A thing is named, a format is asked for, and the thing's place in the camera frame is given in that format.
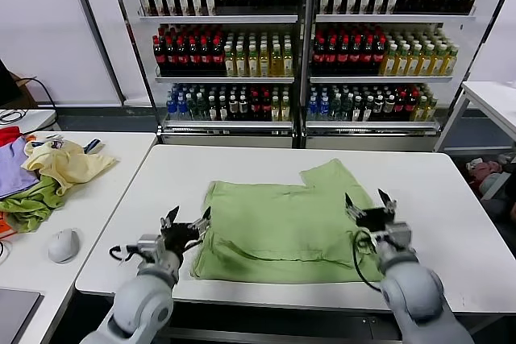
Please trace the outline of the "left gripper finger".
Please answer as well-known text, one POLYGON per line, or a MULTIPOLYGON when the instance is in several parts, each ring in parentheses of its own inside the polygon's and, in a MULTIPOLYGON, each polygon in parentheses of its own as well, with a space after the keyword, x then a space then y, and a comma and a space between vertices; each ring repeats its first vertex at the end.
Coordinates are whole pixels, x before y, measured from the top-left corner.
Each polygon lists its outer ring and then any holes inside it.
POLYGON ((164 218, 160 219, 160 231, 165 232, 173 226, 173 223, 177 217, 180 206, 177 205, 175 208, 169 210, 164 218))
POLYGON ((210 227, 211 223, 211 207, 207 207, 204 211, 203 215, 196 220, 195 222, 191 222, 188 225, 188 230, 194 235, 194 236, 203 236, 208 228, 210 227))

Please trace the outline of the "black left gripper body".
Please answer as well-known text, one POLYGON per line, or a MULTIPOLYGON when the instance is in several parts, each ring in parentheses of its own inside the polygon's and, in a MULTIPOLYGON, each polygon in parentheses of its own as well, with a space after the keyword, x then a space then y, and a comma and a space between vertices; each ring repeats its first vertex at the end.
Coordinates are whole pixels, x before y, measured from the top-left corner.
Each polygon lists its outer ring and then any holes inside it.
POLYGON ((200 232, 191 223, 172 223, 161 228, 166 251, 185 252, 187 245, 200 239, 200 232))

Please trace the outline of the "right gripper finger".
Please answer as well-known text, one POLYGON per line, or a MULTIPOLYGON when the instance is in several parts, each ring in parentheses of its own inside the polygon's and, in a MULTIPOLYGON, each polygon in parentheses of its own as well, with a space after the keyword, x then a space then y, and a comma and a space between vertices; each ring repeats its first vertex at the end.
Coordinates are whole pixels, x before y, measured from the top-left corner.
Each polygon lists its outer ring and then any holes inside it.
POLYGON ((345 206, 348 215, 352 219, 361 219, 366 216, 366 213, 362 209, 356 207, 353 204, 352 199, 349 197, 347 193, 345 194, 345 206))
POLYGON ((397 208, 397 202, 393 200, 388 193, 381 189, 378 189, 379 196, 384 204, 385 212, 395 214, 397 208))

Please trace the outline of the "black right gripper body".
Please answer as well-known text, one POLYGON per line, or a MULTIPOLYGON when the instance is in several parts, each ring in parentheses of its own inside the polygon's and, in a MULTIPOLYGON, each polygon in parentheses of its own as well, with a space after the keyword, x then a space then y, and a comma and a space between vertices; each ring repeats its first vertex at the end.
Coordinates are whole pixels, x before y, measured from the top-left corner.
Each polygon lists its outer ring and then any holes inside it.
POLYGON ((387 209, 386 207, 364 209, 357 217, 356 224, 370 232, 379 232, 385 231, 386 225, 392 223, 394 218, 394 209, 387 209))

